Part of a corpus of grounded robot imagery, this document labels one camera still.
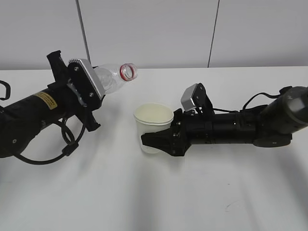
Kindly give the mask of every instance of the black cylindrical joint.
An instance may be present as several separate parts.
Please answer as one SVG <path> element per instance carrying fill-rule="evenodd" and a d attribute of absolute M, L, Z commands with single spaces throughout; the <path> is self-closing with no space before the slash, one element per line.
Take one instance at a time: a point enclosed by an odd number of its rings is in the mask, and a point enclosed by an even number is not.
<path fill-rule="evenodd" d="M 292 134 L 308 126 L 308 88 L 294 87 L 269 104 L 260 114 L 264 128 Z"/>
<path fill-rule="evenodd" d="M 5 111 L 23 121 L 41 123 L 43 129 L 62 118 L 69 111 L 67 105 L 73 108 L 76 103 L 77 97 L 69 88 L 44 89 L 5 107 Z"/>
<path fill-rule="evenodd" d="M 186 134 L 191 144 L 252 143 L 256 137 L 257 118 L 251 113 L 216 114 L 212 121 L 198 115 L 185 118 Z"/>

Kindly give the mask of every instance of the screw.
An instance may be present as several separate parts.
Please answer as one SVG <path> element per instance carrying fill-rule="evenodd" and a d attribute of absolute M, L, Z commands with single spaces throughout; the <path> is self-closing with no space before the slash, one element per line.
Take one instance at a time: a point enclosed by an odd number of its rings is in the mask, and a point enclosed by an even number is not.
<path fill-rule="evenodd" d="M 174 138 L 178 138 L 180 136 L 180 133 L 173 133 Z"/>

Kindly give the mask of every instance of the cup rim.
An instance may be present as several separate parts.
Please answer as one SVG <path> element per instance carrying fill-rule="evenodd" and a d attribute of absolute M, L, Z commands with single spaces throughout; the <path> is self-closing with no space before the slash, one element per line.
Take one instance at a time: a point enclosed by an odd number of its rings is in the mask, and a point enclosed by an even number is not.
<path fill-rule="evenodd" d="M 138 119 L 138 118 L 136 117 L 136 111 L 137 111 L 140 107 L 142 107 L 143 105 L 146 105 L 146 104 L 157 104 L 157 105 L 160 105 L 160 106 L 163 106 L 163 107 L 169 109 L 169 110 L 172 112 L 172 117 L 171 117 L 171 119 L 168 120 L 168 121 L 164 121 L 164 122 L 146 122 L 146 121 L 143 121 L 143 120 Z M 145 125 L 155 125 L 155 126 L 164 126 L 164 125 L 167 125 L 167 124 L 171 123 L 171 122 L 173 121 L 173 119 L 174 119 L 173 111 L 172 111 L 169 107 L 167 107 L 166 105 L 163 105 L 163 104 L 161 104 L 161 103 L 144 103 L 144 104 L 140 105 L 140 106 L 134 111 L 134 117 L 135 117 L 135 120 L 138 121 L 139 123 L 142 123 L 142 124 L 145 124 Z"/>

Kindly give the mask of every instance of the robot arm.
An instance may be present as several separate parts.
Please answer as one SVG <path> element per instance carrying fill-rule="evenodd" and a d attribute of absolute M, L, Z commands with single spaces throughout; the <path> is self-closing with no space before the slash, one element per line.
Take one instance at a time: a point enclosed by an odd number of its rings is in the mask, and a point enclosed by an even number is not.
<path fill-rule="evenodd" d="M 276 99 L 246 109 L 258 95 Z M 286 87 L 279 95 L 260 93 L 240 111 L 213 108 L 204 86 L 194 84 L 182 96 L 184 108 L 174 112 L 169 129 L 146 133 L 142 143 L 172 156 L 184 156 L 192 144 L 250 143 L 258 147 L 289 145 L 292 133 L 308 126 L 308 88 Z M 215 114 L 214 111 L 228 113 Z"/>
<path fill-rule="evenodd" d="M 66 66 L 60 53 L 55 51 L 47 56 L 54 83 L 7 107 L 0 107 L 0 158 L 13 155 L 30 164 L 50 164 L 69 156 L 78 147 L 85 129 L 94 131 L 100 126 L 92 111 L 101 107 L 105 91 L 96 73 L 89 61 L 84 59 L 72 59 Z M 6 97 L 1 98 L 5 100 L 10 96 L 10 85 L 3 81 L 1 83 L 7 89 Z M 72 116 L 77 116 L 83 124 L 76 139 L 65 125 Z M 20 155 L 29 142 L 51 124 L 61 128 L 67 143 L 62 154 L 47 161 L 29 160 Z"/>

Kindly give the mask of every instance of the yellow warning label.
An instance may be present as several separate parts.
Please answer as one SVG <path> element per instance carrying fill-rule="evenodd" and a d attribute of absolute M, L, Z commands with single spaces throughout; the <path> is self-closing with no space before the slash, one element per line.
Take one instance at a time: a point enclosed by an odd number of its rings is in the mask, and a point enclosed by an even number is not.
<path fill-rule="evenodd" d="M 34 95 L 42 99 L 47 104 L 50 110 L 55 109 L 58 106 L 56 101 L 45 92 L 38 92 Z"/>

